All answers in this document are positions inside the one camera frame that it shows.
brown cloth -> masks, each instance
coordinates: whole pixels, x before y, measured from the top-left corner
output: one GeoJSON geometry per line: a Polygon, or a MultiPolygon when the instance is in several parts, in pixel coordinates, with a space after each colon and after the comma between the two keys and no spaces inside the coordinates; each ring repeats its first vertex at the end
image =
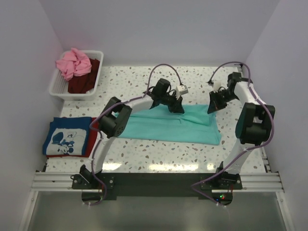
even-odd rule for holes
{"type": "Polygon", "coordinates": [[[97,59],[90,59],[92,69],[91,72],[83,76],[74,76],[68,81],[68,92],[71,94],[85,94],[95,86],[98,68],[100,61],[97,59]]]}

white wall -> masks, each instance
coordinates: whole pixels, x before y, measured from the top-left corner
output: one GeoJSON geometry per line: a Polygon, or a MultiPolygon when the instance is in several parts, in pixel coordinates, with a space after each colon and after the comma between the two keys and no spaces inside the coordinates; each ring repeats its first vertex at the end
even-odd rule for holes
{"type": "Polygon", "coordinates": [[[62,52],[38,0],[0,2],[0,230],[18,229],[60,102],[48,94],[62,52]]]}
{"type": "Polygon", "coordinates": [[[104,64],[244,61],[279,0],[40,0],[69,49],[104,64]]]}
{"type": "Polygon", "coordinates": [[[276,107],[276,133],[266,150],[299,231],[308,223],[307,12],[307,0],[281,0],[247,59],[258,93],[276,107]]]}

folded teal cloth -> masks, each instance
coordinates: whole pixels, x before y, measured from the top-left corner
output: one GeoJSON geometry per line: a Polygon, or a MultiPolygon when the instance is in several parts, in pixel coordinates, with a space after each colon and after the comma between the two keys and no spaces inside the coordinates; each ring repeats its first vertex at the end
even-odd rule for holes
{"type": "Polygon", "coordinates": [[[215,113],[207,114],[208,105],[183,105],[184,114],[170,113],[159,105],[129,117],[120,138],[191,142],[219,145],[215,113]]]}

terrazzo table surface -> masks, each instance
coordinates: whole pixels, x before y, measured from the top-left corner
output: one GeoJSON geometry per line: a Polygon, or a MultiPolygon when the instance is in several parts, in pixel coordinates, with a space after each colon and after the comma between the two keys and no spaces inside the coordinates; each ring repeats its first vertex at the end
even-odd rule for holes
{"type": "MultiPolygon", "coordinates": [[[[102,67],[99,85],[93,101],[65,101],[60,117],[97,117],[113,96],[121,100],[142,95],[146,90],[149,66],[102,67]]],[[[211,87],[207,85],[215,67],[179,66],[176,70],[189,93],[183,96],[183,104],[208,104],[211,87]]],[[[214,80],[227,84],[228,74],[236,67],[225,67],[217,72],[214,80]]],[[[172,69],[161,66],[152,76],[151,86],[159,78],[166,78],[172,88],[178,79],[172,69]]],[[[216,114],[221,142],[219,146],[197,143],[180,143],[153,140],[116,139],[103,165],[103,172],[215,172],[220,162],[230,153],[236,137],[235,125],[241,113],[239,101],[216,114]]],[[[254,150],[243,165],[242,173],[264,173],[262,150],[254,150]]],[[[79,172],[86,158],[54,157],[47,160],[46,172],[79,172]]]]}

pink cloth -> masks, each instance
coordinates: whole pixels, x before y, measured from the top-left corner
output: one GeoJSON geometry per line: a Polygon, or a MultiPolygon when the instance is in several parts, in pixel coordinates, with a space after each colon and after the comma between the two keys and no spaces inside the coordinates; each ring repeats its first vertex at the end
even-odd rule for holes
{"type": "Polygon", "coordinates": [[[71,80],[74,76],[83,76],[91,72],[90,59],[84,52],[76,48],[65,53],[64,57],[56,61],[57,68],[61,71],[66,81],[71,80]]]}

